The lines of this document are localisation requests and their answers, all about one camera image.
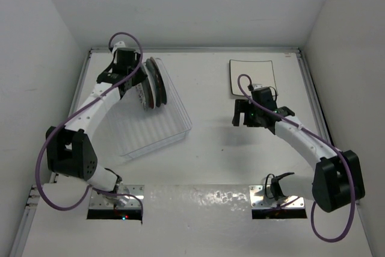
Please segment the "white square plate black rim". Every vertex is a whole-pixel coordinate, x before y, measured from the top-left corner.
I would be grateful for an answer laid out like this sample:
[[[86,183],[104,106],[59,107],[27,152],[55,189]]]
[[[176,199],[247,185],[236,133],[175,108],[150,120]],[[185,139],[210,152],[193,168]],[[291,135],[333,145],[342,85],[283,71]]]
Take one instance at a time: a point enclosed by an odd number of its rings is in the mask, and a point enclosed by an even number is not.
[[[231,99],[246,99],[246,97],[240,91],[240,89],[238,87],[232,87],[230,89],[230,98]]]

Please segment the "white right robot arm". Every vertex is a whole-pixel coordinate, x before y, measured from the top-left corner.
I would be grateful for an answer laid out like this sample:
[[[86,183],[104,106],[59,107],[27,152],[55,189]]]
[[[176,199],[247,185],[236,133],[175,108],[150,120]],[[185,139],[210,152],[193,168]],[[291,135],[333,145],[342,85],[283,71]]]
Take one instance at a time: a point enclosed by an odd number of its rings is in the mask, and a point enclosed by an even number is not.
[[[288,107],[278,107],[269,87],[249,85],[251,101],[237,99],[232,120],[244,125],[268,129],[292,146],[314,170],[310,182],[311,198],[325,212],[332,212],[351,202],[347,171],[337,152],[318,138],[305,132],[305,127]]]

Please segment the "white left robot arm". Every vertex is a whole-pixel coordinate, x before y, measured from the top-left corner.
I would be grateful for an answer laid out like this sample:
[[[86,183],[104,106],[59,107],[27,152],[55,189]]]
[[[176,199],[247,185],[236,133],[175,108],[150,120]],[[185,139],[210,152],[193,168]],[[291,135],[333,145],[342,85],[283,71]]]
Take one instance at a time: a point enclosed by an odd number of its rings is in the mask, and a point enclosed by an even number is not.
[[[78,114],[52,138],[47,138],[50,171],[81,179],[97,190],[115,190],[119,176],[98,163],[91,140],[107,112],[128,90],[147,79],[140,57],[141,54],[133,49],[112,50],[112,62],[98,75]]]

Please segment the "clear plastic dish rack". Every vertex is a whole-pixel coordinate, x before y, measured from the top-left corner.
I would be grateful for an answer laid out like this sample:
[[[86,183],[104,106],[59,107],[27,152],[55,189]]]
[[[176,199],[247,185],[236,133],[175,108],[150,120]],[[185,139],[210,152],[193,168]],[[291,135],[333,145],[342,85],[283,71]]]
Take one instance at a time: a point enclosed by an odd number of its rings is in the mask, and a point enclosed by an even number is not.
[[[108,113],[117,155],[126,161],[182,140],[192,128],[168,72],[167,79],[170,88],[166,105],[155,104],[153,110],[144,111],[134,87]]]

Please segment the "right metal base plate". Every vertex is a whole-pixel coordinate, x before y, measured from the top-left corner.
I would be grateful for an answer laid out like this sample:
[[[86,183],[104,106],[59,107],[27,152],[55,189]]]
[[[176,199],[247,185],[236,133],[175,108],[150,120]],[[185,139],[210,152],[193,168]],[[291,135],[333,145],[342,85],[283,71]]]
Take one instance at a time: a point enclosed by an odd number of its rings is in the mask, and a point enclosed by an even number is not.
[[[249,186],[250,205],[253,209],[304,209],[303,197],[288,196],[276,201],[271,194],[270,185]]]

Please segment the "metal base plate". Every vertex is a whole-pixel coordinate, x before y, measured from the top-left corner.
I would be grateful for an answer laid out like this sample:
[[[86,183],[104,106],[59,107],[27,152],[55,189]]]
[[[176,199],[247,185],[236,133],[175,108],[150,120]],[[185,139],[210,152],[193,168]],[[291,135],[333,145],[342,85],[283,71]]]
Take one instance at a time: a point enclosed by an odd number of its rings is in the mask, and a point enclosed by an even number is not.
[[[139,201],[144,199],[144,185],[120,184],[117,196],[91,192],[89,209],[140,209]]]
[[[276,201],[271,194],[270,185],[249,186],[250,205],[253,209],[304,209],[303,197],[288,196]]]

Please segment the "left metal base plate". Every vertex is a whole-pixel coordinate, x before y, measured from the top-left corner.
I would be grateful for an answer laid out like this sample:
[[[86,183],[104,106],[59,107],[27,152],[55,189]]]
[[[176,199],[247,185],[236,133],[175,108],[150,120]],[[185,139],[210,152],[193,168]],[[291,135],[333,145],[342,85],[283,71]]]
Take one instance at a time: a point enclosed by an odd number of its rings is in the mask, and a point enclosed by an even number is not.
[[[139,201],[144,199],[144,185],[120,184],[117,196],[91,192],[89,209],[140,209]]]

